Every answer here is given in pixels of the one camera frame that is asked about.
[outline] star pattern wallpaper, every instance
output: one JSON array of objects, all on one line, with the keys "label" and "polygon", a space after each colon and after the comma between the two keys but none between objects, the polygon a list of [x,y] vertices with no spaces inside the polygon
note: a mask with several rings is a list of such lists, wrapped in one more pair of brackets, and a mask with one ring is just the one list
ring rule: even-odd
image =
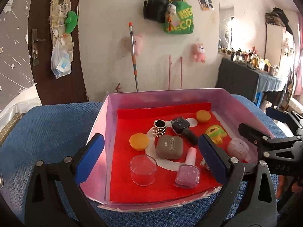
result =
[{"label": "star pattern wallpaper", "polygon": [[0,14],[0,111],[34,84],[27,31],[31,0],[9,0]]}]

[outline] pink curtain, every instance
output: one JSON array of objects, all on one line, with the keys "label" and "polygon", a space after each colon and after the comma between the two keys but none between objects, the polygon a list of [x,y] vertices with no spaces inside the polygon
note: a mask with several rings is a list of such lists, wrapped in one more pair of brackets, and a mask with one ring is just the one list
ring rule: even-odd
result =
[{"label": "pink curtain", "polygon": [[296,89],[294,90],[294,95],[295,96],[300,96],[303,95],[303,81],[302,81],[302,77],[303,77],[303,68],[302,68],[302,64],[303,64],[303,17],[300,13],[298,13],[298,18],[299,18],[299,30],[300,30],[300,58],[299,58],[299,63],[297,66],[294,66],[295,71],[296,71],[296,75],[297,75],[297,85],[296,85]]}]

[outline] yellow green toy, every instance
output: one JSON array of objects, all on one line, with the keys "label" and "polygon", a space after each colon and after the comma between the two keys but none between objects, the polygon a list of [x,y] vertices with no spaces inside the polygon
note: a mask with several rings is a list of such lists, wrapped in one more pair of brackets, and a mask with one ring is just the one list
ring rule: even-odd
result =
[{"label": "yellow green toy", "polygon": [[227,137],[227,133],[222,129],[219,125],[213,125],[209,127],[205,133],[210,137],[210,139],[214,142],[214,144],[219,145],[222,144],[222,139]]},{"label": "yellow green toy", "polygon": [[65,33],[72,33],[72,31],[78,25],[78,18],[79,16],[77,16],[74,11],[69,11],[67,13],[67,18],[65,20]]}]

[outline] pink stick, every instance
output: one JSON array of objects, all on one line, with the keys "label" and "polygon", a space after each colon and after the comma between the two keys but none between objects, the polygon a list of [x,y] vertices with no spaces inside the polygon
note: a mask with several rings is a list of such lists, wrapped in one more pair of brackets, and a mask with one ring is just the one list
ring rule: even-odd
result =
[{"label": "pink stick", "polygon": [[172,56],[169,55],[169,89],[170,89],[170,72],[171,72]]},{"label": "pink stick", "polygon": [[183,57],[181,57],[181,89],[182,89],[182,83],[183,83],[182,61],[183,61]]}]

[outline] nail polish bottle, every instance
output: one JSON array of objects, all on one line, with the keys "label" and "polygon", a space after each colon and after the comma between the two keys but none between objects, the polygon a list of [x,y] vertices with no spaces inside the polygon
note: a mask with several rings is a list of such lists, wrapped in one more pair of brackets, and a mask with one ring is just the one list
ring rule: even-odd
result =
[{"label": "nail polish bottle", "polygon": [[198,185],[200,169],[194,165],[196,162],[196,154],[197,150],[195,148],[189,148],[185,164],[179,167],[175,186],[192,189]]}]

